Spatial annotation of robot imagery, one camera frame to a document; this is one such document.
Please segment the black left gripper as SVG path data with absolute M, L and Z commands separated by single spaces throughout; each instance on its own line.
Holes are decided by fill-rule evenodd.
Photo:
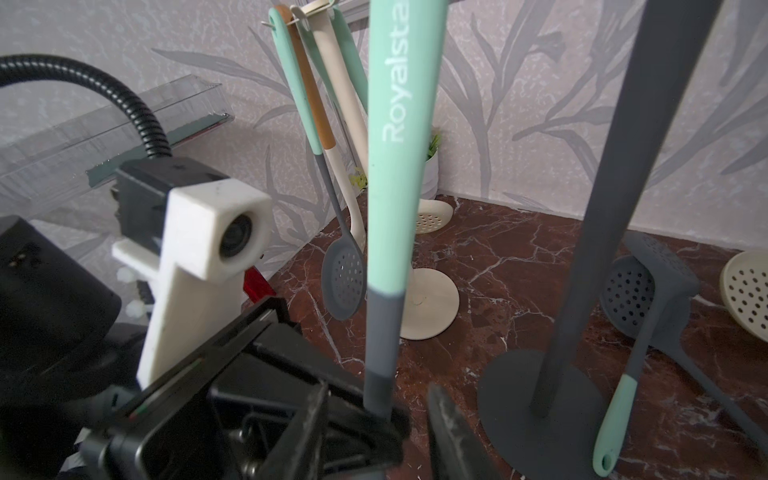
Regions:
M 258 479 L 310 390 L 327 383 L 319 479 L 402 463 L 411 420 L 364 408 L 363 383 L 313 346 L 269 298 L 121 407 L 83 441 L 92 479 Z

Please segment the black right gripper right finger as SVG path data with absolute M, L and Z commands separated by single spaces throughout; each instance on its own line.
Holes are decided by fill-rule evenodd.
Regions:
M 447 390 L 430 383 L 428 435 L 434 479 L 500 479 L 485 447 Z

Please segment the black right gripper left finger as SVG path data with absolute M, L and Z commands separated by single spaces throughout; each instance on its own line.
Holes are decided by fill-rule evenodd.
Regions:
M 319 479 L 328 426 L 327 383 L 310 390 L 276 446 L 257 470 L 258 479 Z

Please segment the cream skimmer wooden handle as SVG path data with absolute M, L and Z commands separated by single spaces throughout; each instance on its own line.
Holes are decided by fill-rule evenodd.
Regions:
M 363 250 L 366 233 L 357 195 L 337 147 L 298 27 L 295 24 L 289 25 L 293 20 L 293 13 L 288 6 L 278 4 L 274 7 L 270 11 L 270 21 L 274 26 L 273 40 L 312 152 L 322 159 L 323 165 L 327 165 L 327 160 L 330 161 L 330 169 L 349 209 L 351 235 Z

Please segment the grey slotted spatula mint handle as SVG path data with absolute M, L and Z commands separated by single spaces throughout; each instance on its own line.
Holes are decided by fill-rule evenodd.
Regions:
M 618 461 L 654 330 L 673 301 L 699 291 L 694 272 L 659 240 L 628 231 L 623 243 L 638 264 L 609 275 L 608 300 L 601 305 L 621 327 L 635 329 L 634 345 L 594 444 L 592 466 L 601 477 L 608 476 Z

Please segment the large grey skimmer mint handle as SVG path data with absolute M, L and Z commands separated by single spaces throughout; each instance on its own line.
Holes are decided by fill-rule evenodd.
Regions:
M 364 407 L 389 419 L 449 4 L 373 1 Z

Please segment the small grey skimmer mint handle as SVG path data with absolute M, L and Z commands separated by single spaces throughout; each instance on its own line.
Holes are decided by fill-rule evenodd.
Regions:
M 331 99 L 340 108 L 364 172 L 368 171 L 368 80 L 351 30 L 333 1 L 290 7 Z

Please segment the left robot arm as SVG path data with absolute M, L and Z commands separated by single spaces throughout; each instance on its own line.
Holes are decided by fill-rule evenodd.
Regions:
M 271 198 L 175 156 L 112 75 L 2 58 L 3 86 L 40 81 L 109 100 L 145 153 L 115 173 L 118 237 L 1 202 L 2 477 L 382 478 L 399 466 L 406 407 L 369 412 L 362 381 L 303 336 L 283 298 L 243 307 Z

